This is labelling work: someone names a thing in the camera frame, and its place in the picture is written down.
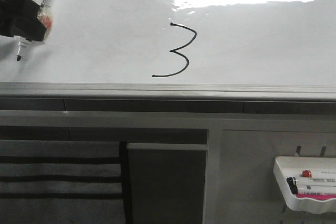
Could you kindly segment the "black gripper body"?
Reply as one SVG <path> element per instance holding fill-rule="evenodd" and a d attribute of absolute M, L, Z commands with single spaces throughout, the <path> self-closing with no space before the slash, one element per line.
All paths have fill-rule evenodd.
<path fill-rule="evenodd" d="M 38 19 L 39 11 L 33 0 L 1 0 L 1 35 L 43 41 L 47 28 Z"/>

